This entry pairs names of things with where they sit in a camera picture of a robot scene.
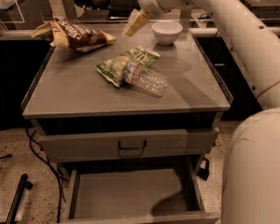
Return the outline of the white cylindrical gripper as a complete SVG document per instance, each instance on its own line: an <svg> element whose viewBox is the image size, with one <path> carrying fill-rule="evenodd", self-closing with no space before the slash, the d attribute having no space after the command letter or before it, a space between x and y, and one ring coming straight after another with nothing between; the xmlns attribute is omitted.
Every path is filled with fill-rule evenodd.
<svg viewBox="0 0 280 224"><path fill-rule="evenodd" d="M149 23L150 17L157 17L172 9L184 10L194 6L191 0L138 0L138 4L141 9L132 11L123 30L123 33L129 37Z"/></svg>

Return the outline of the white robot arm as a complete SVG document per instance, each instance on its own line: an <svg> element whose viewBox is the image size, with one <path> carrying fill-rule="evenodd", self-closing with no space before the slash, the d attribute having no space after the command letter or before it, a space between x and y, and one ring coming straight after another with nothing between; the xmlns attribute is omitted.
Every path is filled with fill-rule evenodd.
<svg viewBox="0 0 280 224"><path fill-rule="evenodd" d="M231 136L222 173L221 224L280 224L280 38L240 0L138 0L124 33L192 4L212 18L262 109Z"/></svg>

